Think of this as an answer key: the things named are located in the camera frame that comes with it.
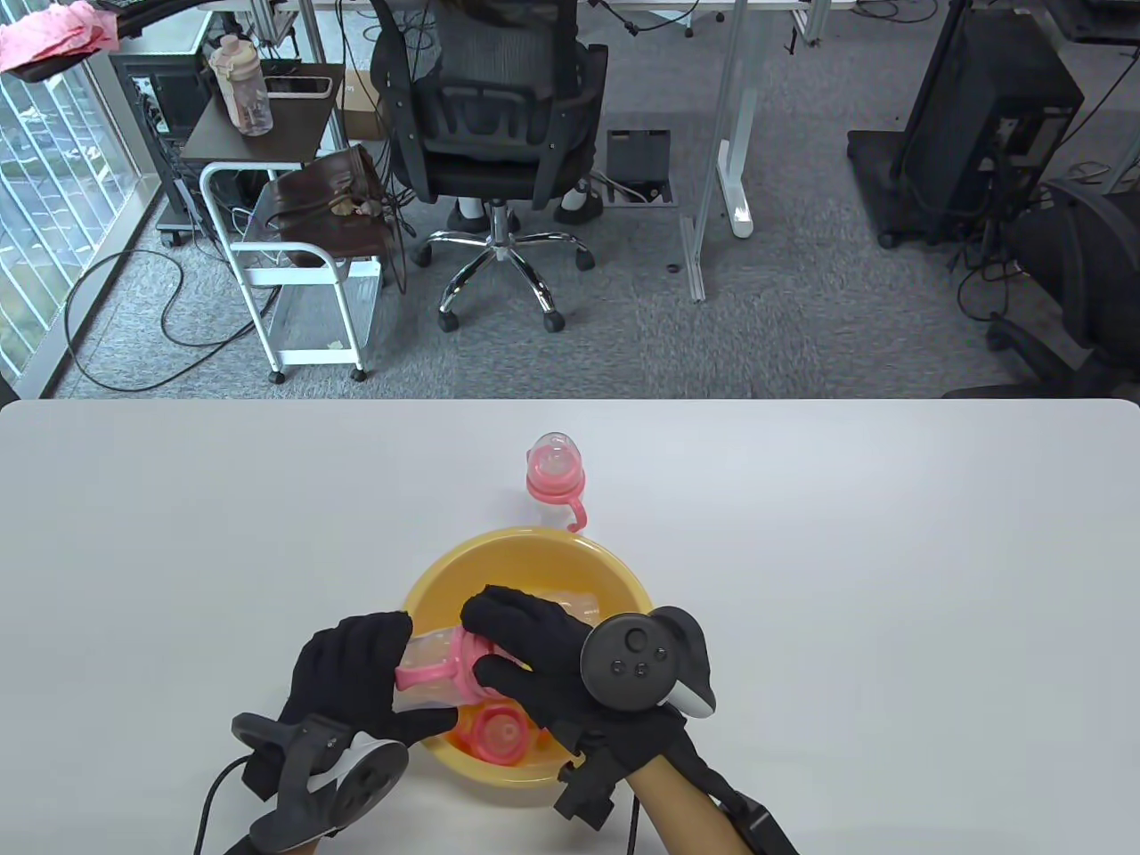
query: black glove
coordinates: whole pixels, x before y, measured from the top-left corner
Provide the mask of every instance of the black glove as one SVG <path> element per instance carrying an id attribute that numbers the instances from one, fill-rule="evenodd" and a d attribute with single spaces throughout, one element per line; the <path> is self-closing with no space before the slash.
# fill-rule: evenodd
<path id="1" fill-rule="evenodd" d="M 579 747 L 585 754 L 609 748 L 630 774 L 684 736 L 685 719 L 671 707 L 619 712 L 594 700 L 579 666 L 591 628 L 557 603 L 488 585 L 464 604 L 461 617 L 467 632 L 490 640 L 532 669 L 503 657 L 483 657 L 474 668 L 480 685 L 519 701 L 539 727 L 565 722 L 581 728 L 585 738 Z"/>
<path id="2" fill-rule="evenodd" d="M 415 709 L 392 712 L 396 667 L 412 637 L 406 612 L 378 612 L 345 618 L 335 629 L 309 640 L 293 667 L 293 683 L 285 708 L 277 717 L 298 724 L 318 714 L 375 739 L 394 739 L 412 746 L 455 727 L 455 709 Z M 262 799 L 277 792 L 284 756 L 276 746 L 254 752 L 242 780 Z"/>

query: floor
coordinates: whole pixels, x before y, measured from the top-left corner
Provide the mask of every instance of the floor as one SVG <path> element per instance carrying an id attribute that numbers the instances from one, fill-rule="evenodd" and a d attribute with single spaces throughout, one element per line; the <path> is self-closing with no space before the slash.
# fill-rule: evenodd
<path id="1" fill-rule="evenodd" d="M 919 15 L 918 0 L 914 15 Z M 904 14 L 912 5 L 902 0 Z M 611 127 L 669 128 L 681 203 L 694 206 L 700 164 L 710 145 L 710 113 L 728 27 L 699 18 L 695 38 L 668 27 L 630 39 L 602 9 L 584 7 L 581 38 L 611 47 L 605 121 Z M 779 16 L 777 38 L 791 35 Z M 443 335 L 433 306 L 469 253 L 439 249 L 431 268 L 408 272 L 408 291 L 382 294 L 370 376 L 349 380 L 341 366 L 292 369 L 272 386 L 258 341 L 249 336 L 153 394 L 170 397 L 934 397 L 964 385 L 1008 381 L 1018 366 L 985 350 L 983 329 L 959 311 L 946 249 L 881 250 L 870 233 L 845 158 L 852 128 L 901 128 L 913 101 L 942 16 L 897 26 L 836 14 L 822 47 L 776 50 L 767 66 L 744 174 L 756 217 L 748 241 L 731 236 L 714 207 L 705 249 L 709 299 L 693 304 L 682 274 L 676 213 L 616 211 L 579 229 L 598 266 L 579 274 L 572 252 L 528 253 L 552 284 L 567 328 L 547 334 L 513 271 L 481 271 L 457 303 L 462 328 Z M 350 21 L 353 55 L 368 54 Z M 1123 70 L 1119 50 L 1066 47 L 1062 54 L 1096 103 Z M 1065 147 L 1053 172 L 1114 162 L 1140 115 L 1140 73 Z M 448 204 L 416 204 L 417 229 L 441 225 Z M 528 229 L 548 214 L 521 211 Z M 161 249 L 145 230 L 139 246 Z M 172 253 L 186 268 L 186 292 L 171 318 L 177 335 L 211 340 L 246 319 L 228 268 L 202 250 Z M 96 376 L 146 384 L 196 355 L 168 344 L 158 315 L 173 266 L 153 255 L 130 261 L 80 349 Z M 1001 302 L 1000 285 L 978 283 L 966 300 L 976 312 Z M 1075 360 L 1059 312 L 1032 283 L 1011 285 L 1013 319 Z M 62 375 L 60 397 L 103 397 L 79 376 Z"/>

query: computer tower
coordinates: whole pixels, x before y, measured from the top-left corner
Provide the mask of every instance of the computer tower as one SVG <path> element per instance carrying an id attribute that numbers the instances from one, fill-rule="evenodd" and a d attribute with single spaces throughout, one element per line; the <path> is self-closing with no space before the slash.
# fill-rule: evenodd
<path id="1" fill-rule="evenodd" d="M 1032 17 L 966 15 L 903 156 L 928 239 L 1021 211 L 1083 101 Z"/>
<path id="2" fill-rule="evenodd" d="M 197 188 L 188 186 L 194 179 L 182 168 L 179 153 L 213 96 L 217 83 L 206 57 L 209 40 L 221 34 L 215 15 L 187 9 L 148 26 L 138 39 L 124 40 L 121 52 L 111 54 L 162 180 L 168 207 L 157 228 L 168 246 L 179 245 L 182 235 L 193 231 L 188 203 L 193 204 Z"/>

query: cardboard box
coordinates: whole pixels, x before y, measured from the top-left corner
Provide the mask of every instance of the cardboard box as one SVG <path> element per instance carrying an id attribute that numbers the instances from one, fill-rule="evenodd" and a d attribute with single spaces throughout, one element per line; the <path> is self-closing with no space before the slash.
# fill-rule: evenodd
<path id="1" fill-rule="evenodd" d="M 344 70 L 344 132 L 349 139 L 385 139 L 384 127 L 388 114 L 384 103 L 368 79 L 368 72 L 358 68 Z M 340 105 L 341 95 L 336 97 Z"/>

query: chair wheel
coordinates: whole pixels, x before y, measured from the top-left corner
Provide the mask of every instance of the chair wheel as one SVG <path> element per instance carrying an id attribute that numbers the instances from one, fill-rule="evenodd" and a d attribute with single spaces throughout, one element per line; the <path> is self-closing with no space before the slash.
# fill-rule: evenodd
<path id="1" fill-rule="evenodd" d="M 1013 342 L 1005 333 L 999 329 L 986 331 L 986 350 L 996 353 L 1000 350 L 1009 350 L 1011 347 L 1013 347 Z"/>

